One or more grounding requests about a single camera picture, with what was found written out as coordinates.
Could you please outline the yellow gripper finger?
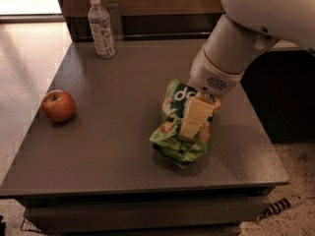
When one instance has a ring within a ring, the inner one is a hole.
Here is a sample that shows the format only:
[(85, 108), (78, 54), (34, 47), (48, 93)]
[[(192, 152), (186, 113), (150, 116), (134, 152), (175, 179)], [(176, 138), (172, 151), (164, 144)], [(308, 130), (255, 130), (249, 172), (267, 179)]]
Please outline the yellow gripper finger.
[(215, 99), (209, 94), (190, 96), (185, 104), (179, 138), (191, 141), (215, 111)]

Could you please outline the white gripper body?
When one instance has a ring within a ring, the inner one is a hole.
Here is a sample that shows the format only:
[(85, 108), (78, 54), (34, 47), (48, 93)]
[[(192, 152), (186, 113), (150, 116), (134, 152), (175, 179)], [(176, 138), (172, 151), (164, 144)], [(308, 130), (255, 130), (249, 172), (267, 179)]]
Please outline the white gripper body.
[(243, 75), (243, 72), (229, 74), (219, 70), (201, 49), (192, 63), (188, 85), (200, 93), (222, 97), (234, 89)]

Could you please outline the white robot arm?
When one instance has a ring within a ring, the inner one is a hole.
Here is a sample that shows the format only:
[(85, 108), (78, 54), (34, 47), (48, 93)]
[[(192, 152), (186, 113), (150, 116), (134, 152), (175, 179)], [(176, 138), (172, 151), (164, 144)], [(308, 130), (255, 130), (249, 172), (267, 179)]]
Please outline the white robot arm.
[(242, 84), (273, 142), (312, 142), (315, 0), (220, 1), (189, 83), (214, 96)]

